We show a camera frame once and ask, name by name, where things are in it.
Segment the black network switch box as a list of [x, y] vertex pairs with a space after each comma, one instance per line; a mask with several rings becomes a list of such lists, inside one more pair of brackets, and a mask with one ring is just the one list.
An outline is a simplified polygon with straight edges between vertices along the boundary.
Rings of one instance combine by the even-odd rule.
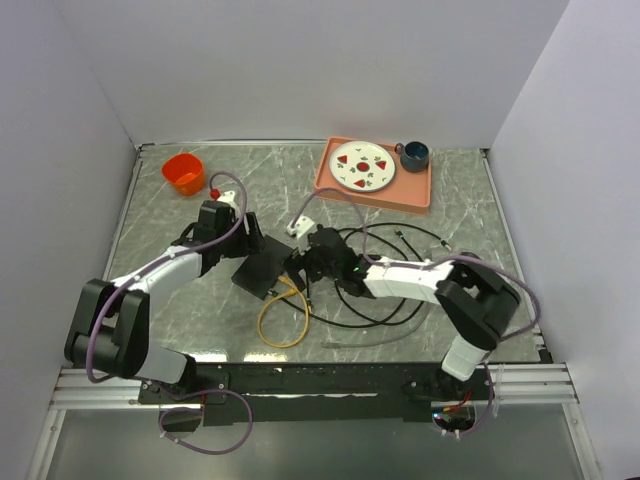
[[264, 300], [278, 282], [285, 271], [284, 262], [293, 252], [291, 247], [269, 235], [264, 241], [264, 248], [249, 255], [231, 277], [234, 285], [260, 300]]

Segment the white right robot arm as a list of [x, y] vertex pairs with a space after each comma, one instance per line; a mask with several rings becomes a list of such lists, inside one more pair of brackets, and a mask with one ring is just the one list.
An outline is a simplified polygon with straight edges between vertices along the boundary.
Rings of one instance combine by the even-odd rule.
[[303, 270], [310, 282], [327, 278], [354, 297], [397, 297], [442, 307], [456, 329], [437, 374], [437, 386], [456, 399], [472, 386], [472, 375], [501, 342], [521, 297], [479, 259], [454, 255], [440, 261], [408, 262], [357, 254], [334, 228], [301, 221], [286, 227], [297, 242], [287, 272]]

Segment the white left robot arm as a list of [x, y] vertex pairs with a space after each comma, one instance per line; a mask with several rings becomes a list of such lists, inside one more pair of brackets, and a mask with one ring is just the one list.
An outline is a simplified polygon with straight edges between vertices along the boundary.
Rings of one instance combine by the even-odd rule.
[[190, 223], [157, 259], [112, 281], [93, 279], [80, 293], [64, 346], [65, 358], [123, 379], [162, 382], [174, 401], [190, 400], [198, 389], [195, 360], [150, 340], [150, 320], [162, 301], [208, 273], [222, 259], [246, 257], [264, 248], [256, 214], [233, 201], [205, 201]]

